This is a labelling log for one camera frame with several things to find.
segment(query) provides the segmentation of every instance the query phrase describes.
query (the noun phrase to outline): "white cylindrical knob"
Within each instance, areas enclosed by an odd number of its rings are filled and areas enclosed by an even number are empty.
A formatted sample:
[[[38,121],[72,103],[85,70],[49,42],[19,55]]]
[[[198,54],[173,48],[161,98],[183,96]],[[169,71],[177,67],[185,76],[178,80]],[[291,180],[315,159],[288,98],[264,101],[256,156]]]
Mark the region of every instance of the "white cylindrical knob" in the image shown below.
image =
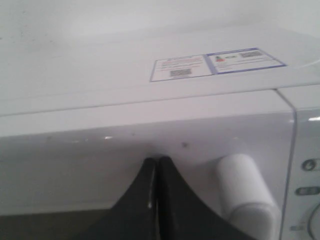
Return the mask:
[[[255,161],[244,154],[224,157],[216,175],[223,217],[257,240],[274,240],[281,212]]]

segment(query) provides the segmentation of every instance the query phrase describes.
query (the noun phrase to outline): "barcode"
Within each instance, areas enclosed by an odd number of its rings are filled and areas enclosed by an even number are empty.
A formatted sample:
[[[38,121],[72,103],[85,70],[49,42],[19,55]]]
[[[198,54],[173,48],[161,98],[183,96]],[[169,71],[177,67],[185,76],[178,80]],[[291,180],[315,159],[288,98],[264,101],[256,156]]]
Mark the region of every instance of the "barcode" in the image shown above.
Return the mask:
[[[255,57],[255,56],[261,56],[263,55],[261,52],[259,51],[250,51],[250,52],[244,52],[244,53],[239,53],[241,55],[241,57],[243,58],[250,58],[250,57]]]
[[[183,76],[191,74],[191,68],[170,71],[170,77]]]

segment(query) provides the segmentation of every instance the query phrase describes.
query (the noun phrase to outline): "label sticker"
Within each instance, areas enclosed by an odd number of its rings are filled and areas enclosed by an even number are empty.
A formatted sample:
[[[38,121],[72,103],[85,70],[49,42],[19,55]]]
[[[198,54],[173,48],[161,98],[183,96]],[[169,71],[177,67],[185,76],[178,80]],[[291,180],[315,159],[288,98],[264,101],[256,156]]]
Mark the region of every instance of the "label sticker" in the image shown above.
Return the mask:
[[[212,74],[228,74],[286,66],[283,62],[256,47],[210,53],[207,56],[213,65]]]
[[[151,82],[212,75],[204,55],[173,57],[155,61]]]

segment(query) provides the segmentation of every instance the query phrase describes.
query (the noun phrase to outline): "warning sticker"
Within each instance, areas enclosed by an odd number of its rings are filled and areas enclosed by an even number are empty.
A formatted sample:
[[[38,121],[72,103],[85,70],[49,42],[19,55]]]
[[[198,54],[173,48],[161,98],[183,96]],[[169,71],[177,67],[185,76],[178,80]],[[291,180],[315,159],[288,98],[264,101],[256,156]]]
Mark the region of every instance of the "warning sticker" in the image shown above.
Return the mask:
[[[212,74],[228,74],[286,66],[259,48],[247,48],[207,54]]]
[[[212,75],[205,55],[183,56],[157,60],[151,82]]]

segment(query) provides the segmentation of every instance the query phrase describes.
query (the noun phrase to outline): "button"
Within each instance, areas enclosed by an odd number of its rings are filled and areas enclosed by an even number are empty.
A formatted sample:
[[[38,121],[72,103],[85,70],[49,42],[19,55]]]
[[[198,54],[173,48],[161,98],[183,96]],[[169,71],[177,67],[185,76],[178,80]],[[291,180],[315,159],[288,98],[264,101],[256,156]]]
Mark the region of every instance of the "button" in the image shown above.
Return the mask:
[[[318,195],[320,194],[320,187],[318,186],[299,187],[297,190],[295,190],[295,194],[297,194],[298,196]]]
[[[302,163],[302,169],[305,171],[312,171],[316,168],[317,162],[315,159],[308,159]]]

